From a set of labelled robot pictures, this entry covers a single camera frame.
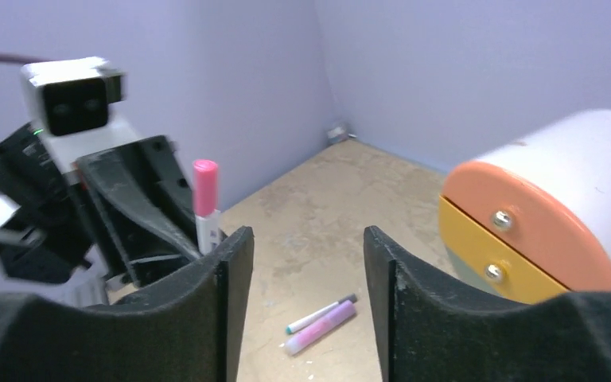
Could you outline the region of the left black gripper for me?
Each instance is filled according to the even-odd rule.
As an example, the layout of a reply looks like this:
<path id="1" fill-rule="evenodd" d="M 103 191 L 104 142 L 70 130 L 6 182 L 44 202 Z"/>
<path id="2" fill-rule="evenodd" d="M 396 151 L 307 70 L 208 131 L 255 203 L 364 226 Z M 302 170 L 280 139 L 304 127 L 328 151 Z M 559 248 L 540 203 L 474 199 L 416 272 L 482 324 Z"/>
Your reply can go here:
<path id="1" fill-rule="evenodd" d="M 31 126 L 0 142 L 0 293 L 106 304 L 202 257 L 192 190 L 158 135 L 74 154 L 60 170 Z"/>

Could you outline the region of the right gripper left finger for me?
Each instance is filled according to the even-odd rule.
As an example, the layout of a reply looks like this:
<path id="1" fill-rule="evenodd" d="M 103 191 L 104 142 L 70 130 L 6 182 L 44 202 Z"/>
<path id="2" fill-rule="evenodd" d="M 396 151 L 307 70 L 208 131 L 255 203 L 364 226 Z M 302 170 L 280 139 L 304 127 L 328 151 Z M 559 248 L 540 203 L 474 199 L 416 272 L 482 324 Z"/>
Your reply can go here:
<path id="1" fill-rule="evenodd" d="M 254 244 L 238 228 L 110 306 L 0 294 L 0 381 L 236 380 Z"/>

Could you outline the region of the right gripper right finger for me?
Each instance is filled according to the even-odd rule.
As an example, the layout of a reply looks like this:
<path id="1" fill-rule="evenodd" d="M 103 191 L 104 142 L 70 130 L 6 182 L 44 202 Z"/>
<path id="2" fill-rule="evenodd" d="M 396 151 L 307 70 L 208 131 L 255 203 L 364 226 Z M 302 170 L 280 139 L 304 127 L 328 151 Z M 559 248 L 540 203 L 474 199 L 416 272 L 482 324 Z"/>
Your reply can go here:
<path id="1" fill-rule="evenodd" d="M 376 226 L 364 230 L 364 267 L 384 381 L 611 381 L 611 292 L 513 302 Z"/>

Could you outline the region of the pink marker pen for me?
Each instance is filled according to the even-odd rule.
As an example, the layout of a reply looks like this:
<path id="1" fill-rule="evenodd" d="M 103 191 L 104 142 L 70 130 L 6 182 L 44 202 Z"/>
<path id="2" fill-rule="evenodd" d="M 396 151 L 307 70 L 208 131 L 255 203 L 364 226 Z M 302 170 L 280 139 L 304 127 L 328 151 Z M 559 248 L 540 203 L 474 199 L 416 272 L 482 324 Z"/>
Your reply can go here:
<path id="1" fill-rule="evenodd" d="M 355 304 L 350 301 L 343 302 L 303 330 L 290 335 L 283 348 L 288 355 L 294 356 L 352 318 L 355 314 Z"/>

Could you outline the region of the red pen cap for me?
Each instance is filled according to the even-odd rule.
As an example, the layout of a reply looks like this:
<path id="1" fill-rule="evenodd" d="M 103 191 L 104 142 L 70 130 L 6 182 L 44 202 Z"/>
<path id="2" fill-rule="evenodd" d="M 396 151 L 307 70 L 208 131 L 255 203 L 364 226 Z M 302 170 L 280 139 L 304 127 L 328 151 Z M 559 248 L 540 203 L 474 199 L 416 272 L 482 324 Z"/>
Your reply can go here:
<path id="1" fill-rule="evenodd" d="M 197 216 L 209 216 L 218 205 L 219 166 L 208 159 L 193 162 L 194 212 Z"/>

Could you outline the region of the white pen green tip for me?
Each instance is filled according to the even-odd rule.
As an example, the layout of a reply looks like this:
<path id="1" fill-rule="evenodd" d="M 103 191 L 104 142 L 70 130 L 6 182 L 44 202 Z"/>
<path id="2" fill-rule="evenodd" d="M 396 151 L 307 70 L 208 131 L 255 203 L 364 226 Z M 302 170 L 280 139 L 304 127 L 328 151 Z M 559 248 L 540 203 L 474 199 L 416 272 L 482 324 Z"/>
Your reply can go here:
<path id="1" fill-rule="evenodd" d="M 292 335 L 297 333 L 298 331 L 303 330 L 304 328 L 306 328 L 308 325 L 311 325 L 312 323 L 314 323 L 317 319 L 325 316 L 328 312 L 330 312 L 331 310 L 333 310 L 334 308 L 338 307 L 339 305 L 341 305 L 343 302 L 346 301 L 350 301 L 352 303 L 355 303 L 358 301 L 357 295 L 356 294 L 349 294 L 335 302 L 330 303 L 327 306 L 324 306 L 322 308 L 320 308 L 319 310 L 316 310 L 315 312 L 303 317 L 303 318 L 299 318 L 298 320 L 291 322 L 287 327 L 286 327 L 286 334 L 287 335 Z"/>

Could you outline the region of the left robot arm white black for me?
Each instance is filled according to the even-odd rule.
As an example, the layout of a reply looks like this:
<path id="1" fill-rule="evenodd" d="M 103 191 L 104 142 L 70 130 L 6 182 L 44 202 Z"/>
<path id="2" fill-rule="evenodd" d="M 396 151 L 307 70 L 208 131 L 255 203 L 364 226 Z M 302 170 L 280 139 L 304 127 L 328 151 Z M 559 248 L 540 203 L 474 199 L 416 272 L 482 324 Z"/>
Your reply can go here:
<path id="1" fill-rule="evenodd" d="M 150 285 L 203 256 L 192 201 L 163 135 L 26 124 L 0 142 L 0 292 L 85 307 Z"/>

